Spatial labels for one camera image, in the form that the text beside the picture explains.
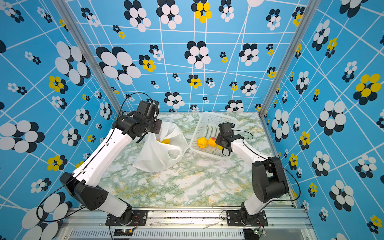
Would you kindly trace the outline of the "yellow fruit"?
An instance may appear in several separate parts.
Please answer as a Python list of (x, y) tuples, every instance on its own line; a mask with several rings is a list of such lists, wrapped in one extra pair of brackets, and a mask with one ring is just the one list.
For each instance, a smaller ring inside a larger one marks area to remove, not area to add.
[(197, 146), (200, 149), (204, 149), (208, 146), (208, 140), (205, 137), (201, 137), (197, 140)]

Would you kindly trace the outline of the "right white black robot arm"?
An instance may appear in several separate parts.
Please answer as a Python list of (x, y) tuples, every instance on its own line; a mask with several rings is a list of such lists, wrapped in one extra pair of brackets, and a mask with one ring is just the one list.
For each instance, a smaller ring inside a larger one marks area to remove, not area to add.
[(250, 146), (245, 137), (234, 133), (234, 124), (219, 125), (216, 144), (237, 155), (252, 167), (251, 197), (241, 204), (243, 218), (255, 217), (273, 201), (289, 192), (285, 169), (278, 157), (268, 157)]

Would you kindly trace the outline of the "white plastic bag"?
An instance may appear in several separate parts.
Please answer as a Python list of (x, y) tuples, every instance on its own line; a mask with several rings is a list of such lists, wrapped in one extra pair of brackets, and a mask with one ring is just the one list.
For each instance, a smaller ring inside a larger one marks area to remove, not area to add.
[[(171, 144), (157, 140), (170, 139)], [(162, 123), (159, 134), (150, 133), (133, 166), (148, 173), (162, 172), (182, 160), (189, 145), (181, 129), (174, 123)]]

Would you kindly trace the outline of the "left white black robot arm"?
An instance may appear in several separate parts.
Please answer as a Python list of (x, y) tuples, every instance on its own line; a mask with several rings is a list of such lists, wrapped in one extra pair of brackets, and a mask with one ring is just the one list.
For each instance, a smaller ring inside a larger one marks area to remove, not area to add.
[(132, 206), (99, 186), (99, 182), (116, 156), (135, 138), (158, 134), (159, 102), (141, 101), (137, 110), (117, 118), (107, 137), (73, 173), (64, 173), (60, 181), (68, 193), (90, 211), (110, 214), (127, 225), (133, 218)]

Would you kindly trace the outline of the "red orange fruit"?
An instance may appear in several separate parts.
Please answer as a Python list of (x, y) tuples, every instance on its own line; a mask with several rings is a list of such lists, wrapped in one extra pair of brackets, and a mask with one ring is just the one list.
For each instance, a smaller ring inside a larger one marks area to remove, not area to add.
[(208, 145), (209, 145), (210, 147), (212, 147), (212, 148), (215, 148), (215, 147), (217, 146), (217, 144), (216, 144), (216, 138), (215, 138), (215, 137), (211, 137), (211, 138), (209, 138), (209, 140), (208, 140)]

